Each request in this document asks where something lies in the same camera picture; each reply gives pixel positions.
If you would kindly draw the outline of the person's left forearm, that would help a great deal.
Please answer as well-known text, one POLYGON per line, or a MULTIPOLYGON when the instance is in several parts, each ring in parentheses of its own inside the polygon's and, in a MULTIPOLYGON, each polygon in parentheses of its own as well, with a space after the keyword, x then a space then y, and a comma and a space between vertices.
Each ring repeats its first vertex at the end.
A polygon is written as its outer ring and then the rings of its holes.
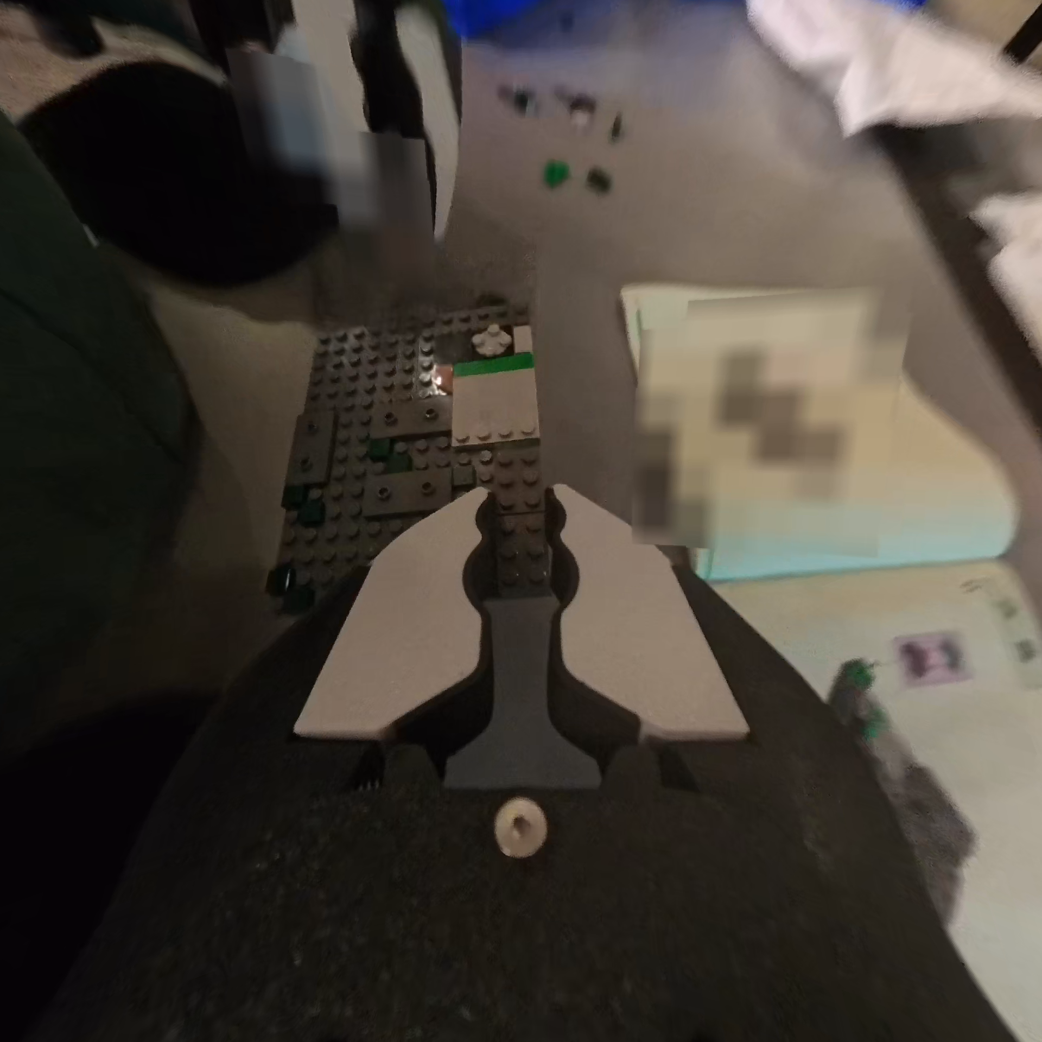
POLYGON ((3 113, 2 745, 134 589, 185 489, 193 427, 141 295, 3 113))

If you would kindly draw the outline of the blue plastic bin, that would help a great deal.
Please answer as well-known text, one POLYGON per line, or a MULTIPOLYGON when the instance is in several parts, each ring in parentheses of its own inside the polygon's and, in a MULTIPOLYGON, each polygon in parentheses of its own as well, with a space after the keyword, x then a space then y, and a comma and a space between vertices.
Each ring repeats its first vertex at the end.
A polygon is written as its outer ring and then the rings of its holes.
POLYGON ((446 1, 449 24, 468 41, 498 39, 515 31, 551 29, 572 34, 603 17, 626 10, 617 1, 446 1))

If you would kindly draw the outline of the crumpled white paper bag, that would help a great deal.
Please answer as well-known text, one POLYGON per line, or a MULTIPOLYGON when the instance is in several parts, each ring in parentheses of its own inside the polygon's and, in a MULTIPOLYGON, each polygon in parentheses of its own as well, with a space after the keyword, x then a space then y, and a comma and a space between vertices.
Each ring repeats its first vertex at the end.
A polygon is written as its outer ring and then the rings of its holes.
POLYGON ((843 137, 1041 118, 1040 74, 920 11, 887 2, 748 1, 758 38, 827 97, 843 137))

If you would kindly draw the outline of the small white bag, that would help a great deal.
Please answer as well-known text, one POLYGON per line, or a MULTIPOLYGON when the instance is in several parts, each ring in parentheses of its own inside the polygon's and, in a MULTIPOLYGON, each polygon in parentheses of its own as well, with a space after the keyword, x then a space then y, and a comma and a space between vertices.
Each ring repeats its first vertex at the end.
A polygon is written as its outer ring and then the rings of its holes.
POLYGON ((1041 192, 993 195, 970 218, 995 247, 989 278, 1040 358, 1041 192))

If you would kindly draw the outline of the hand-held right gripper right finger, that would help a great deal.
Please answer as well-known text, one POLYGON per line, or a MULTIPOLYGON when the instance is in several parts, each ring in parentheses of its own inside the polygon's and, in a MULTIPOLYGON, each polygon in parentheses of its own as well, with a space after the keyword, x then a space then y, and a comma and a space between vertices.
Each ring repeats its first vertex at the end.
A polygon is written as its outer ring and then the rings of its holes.
POLYGON ((567 673, 636 717, 641 739, 745 739, 746 719, 667 557, 572 488, 552 489, 577 566, 561 625, 567 673))

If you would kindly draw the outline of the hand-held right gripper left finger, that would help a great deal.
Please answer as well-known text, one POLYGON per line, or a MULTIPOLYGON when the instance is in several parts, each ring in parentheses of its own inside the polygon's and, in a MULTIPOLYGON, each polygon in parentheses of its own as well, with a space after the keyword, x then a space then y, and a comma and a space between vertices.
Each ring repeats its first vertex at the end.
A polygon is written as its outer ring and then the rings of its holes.
POLYGON ((481 543, 476 488, 378 554, 294 725, 298 738, 379 740, 478 668, 465 566, 481 543))

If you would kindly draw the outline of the grey brick baseplate assembly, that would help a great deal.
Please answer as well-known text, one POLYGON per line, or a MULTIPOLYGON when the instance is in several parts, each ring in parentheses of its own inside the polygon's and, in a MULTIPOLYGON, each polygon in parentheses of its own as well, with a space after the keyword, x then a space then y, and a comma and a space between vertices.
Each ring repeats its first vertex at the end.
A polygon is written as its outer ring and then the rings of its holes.
POLYGON ((267 594, 311 611, 410 528, 488 495, 494 594, 542 596, 546 534, 529 308, 493 295, 319 334, 267 594))

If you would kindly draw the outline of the grey desk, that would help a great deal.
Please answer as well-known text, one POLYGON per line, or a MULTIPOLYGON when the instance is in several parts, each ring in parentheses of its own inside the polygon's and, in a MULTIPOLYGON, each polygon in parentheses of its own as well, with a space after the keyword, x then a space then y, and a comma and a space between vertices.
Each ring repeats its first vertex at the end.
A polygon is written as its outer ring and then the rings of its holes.
MULTIPOLYGON (((619 291, 664 281, 756 289, 904 279, 911 380, 1002 463, 1021 505, 1012 563, 1029 589, 1034 423, 879 146, 771 54, 736 4, 629 3, 575 33, 515 31, 463 58, 458 187, 435 303, 531 300, 548 477, 628 519, 632 361, 619 291), (524 119, 499 85, 532 86, 524 119), (594 96, 584 131, 555 91, 594 96), (625 137, 607 139, 617 111, 625 137), (567 162, 571 179, 542 184, 567 162), (592 167, 614 179, 598 196, 592 167)), ((170 561, 73 658, 20 738, 133 697, 223 687, 281 623, 262 594, 301 410, 311 328, 392 301, 338 243, 262 281, 202 288, 119 252, 187 375, 205 435, 170 561)))

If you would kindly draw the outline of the brick instruction booklet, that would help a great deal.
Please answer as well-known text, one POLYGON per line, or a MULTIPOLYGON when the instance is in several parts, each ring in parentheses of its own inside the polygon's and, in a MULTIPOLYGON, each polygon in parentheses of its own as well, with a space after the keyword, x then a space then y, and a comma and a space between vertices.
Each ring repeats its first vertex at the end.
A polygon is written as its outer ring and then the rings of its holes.
POLYGON ((713 584, 826 697, 869 667, 865 723, 957 947, 1018 1040, 1040 1040, 1040 600, 1006 561, 1002 463, 905 379, 879 554, 731 563, 713 584))

